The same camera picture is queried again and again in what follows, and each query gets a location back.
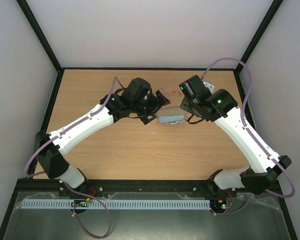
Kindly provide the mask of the blue cleaning cloth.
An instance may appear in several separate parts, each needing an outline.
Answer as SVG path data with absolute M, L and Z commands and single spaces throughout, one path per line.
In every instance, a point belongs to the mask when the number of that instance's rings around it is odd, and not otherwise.
M 184 115 L 160 115 L 158 122 L 160 125 L 174 125 L 185 121 Z

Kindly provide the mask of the red thin frame sunglasses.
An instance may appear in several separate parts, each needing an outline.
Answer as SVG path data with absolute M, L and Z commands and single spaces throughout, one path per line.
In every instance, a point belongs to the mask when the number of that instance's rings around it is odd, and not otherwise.
M 169 108 L 169 107 L 180 107 L 181 102 L 184 98 L 184 94 L 181 92 L 181 90 L 175 90 L 175 89 L 169 89 L 169 88 L 160 88 L 159 89 L 165 97 L 167 97 L 170 100 L 170 104 L 163 106 L 162 108 Z M 170 124 L 170 125 L 159 125 L 160 126 L 172 126 L 173 130 L 176 131 L 180 125 L 183 125 L 187 122 L 189 119 L 190 115 L 186 113 L 185 115 L 185 121 L 178 123 L 178 124 Z

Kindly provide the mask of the patterned sunglasses case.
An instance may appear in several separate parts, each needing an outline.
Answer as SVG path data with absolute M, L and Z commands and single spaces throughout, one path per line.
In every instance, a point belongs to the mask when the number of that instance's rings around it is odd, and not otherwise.
M 186 113 L 179 106 L 173 106 L 160 109 L 156 116 L 160 125 L 174 125 L 183 123 Z

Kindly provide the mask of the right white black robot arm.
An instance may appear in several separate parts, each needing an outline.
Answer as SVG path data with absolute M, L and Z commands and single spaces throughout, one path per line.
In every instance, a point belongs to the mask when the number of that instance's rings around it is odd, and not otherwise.
M 201 121 L 215 123 L 241 150 L 249 165 L 219 169 L 210 177 L 208 191 L 219 196 L 227 189 L 244 188 L 260 195 L 273 184 L 292 163 L 287 155 L 279 155 L 259 136 L 242 114 L 237 101 L 225 89 L 214 86 L 194 75 L 179 84 L 184 98 L 180 108 Z

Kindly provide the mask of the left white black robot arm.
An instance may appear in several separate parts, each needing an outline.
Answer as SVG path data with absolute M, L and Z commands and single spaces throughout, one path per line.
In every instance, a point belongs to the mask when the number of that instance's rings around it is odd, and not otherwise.
M 162 107 L 170 104 L 160 90 L 153 92 L 150 83 L 140 77 L 131 80 L 127 87 L 114 88 L 112 85 L 98 104 L 68 125 L 50 133 L 44 130 L 36 133 L 34 158 L 49 179 L 59 179 L 72 189 L 79 188 L 87 178 L 65 159 L 77 144 L 130 115 L 147 125 Z

